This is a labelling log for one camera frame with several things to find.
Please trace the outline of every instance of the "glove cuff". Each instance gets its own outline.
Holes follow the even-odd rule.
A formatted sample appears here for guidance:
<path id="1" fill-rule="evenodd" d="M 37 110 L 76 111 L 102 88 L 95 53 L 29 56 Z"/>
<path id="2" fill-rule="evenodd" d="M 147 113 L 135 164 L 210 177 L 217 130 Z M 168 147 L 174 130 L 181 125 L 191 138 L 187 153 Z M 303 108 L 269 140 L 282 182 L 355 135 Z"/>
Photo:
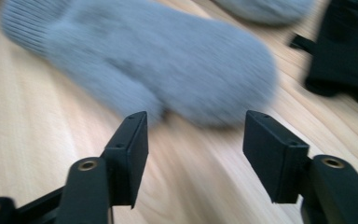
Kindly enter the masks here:
<path id="1" fill-rule="evenodd" d="M 57 21 L 71 0 L 6 0 L 1 11 L 4 34 L 18 45 L 46 56 L 48 26 Z"/>

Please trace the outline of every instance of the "light wood tabletop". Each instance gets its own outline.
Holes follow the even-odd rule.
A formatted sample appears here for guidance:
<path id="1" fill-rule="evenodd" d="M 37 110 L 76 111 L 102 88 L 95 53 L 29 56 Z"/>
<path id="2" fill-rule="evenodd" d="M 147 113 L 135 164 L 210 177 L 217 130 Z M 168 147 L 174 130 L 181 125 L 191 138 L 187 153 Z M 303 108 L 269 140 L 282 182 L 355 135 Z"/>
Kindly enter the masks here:
<path id="1" fill-rule="evenodd" d="M 265 111 L 310 145 L 358 172 L 358 104 L 303 88 L 310 56 L 287 47 L 293 33 L 313 38 L 327 1 L 303 21 L 267 27 L 238 20 L 211 0 L 160 0 L 253 32 L 271 49 L 280 88 Z M 24 205 L 64 185 L 69 167 L 101 154 L 121 123 L 47 61 L 0 31 L 0 196 Z M 149 131 L 149 157 L 133 210 L 115 207 L 116 223 L 302 223 L 297 204 L 272 204 L 242 154 L 243 128 L 200 129 L 170 113 Z"/>

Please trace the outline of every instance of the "black object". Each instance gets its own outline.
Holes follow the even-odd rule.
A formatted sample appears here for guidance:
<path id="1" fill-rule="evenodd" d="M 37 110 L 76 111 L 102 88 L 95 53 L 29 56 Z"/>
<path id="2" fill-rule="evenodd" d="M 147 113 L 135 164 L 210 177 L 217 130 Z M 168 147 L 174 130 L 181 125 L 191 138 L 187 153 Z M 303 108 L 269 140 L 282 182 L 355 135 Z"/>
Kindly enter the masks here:
<path id="1" fill-rule="evenodd" d="M 304 223 L 358 224 L 358 174 L 328 155 L 307 157 L 309 146 L 274 118 L 248 111 L 243 153 L 273 203 L 303 197 Z"/>
<path id="2" fill-rule="evenodd" d="M 290 47 L 312 54 L 308 91 L 327 97 L 346 92 L 358 102 L 358 0 L 332 0 L 316 43 L 296 35 Z"/>
<path id="3" fill-rule="evenodd" d="M 140 112 L 124 119 L 101 157 L 75 162 L 64 187 L 18 209 L 0 198 L 0 224 L 113 223 L 112 206 L 135 206 L 147 155 L 147 115 Z"/>

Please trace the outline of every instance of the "gray knit fabric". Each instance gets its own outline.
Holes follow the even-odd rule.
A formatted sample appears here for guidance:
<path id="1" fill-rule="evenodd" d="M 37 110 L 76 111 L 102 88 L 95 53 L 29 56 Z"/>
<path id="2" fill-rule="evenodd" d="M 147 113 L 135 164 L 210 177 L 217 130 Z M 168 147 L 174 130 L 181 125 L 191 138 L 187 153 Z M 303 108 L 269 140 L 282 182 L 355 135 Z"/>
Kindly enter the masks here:
<path id="1" fill-rule="evenodd" d="M 6 0 L 2 29 L 125 117 L 165 110 L 201 126 L 242 124 L 277 86 L 253 35 L 147 0 Z"/>
<path id="2" fill-rule="evenodd" d="M 313 6 L 313 0 L 214 0 L 221 7 L 249 21 L 284 25 L 300 21 Z"/>

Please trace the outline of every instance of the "wooden table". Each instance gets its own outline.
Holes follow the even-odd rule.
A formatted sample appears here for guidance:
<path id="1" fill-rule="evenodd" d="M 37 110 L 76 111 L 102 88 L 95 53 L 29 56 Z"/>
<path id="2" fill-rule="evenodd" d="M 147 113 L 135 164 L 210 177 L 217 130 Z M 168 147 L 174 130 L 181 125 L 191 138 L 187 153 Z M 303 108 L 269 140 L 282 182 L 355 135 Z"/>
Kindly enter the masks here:
<path id="1" fill-rule="evenodd" d="M 304 21 L 266 27 L 239 21 L 210 0 L 161 0 L 259 36 L 280 69 L 270 114 L 310 144 L 358 171 L 358 104 L 302 88 L 310 56 L 287 47 L 293 33 L 314 37 L 326 1 Z M 0 32 L 0 196 L 24 205 L 64 184 L 70 165 L 99 156 L 121 118 L 48 62 Z M 135 209 L 116 207 L 116 223 L 301 223 L 298 204 L 271 204 L 241 153 L 243 129 L 202 130 L 174 114 L 149 132 L 150 155 Z"/>

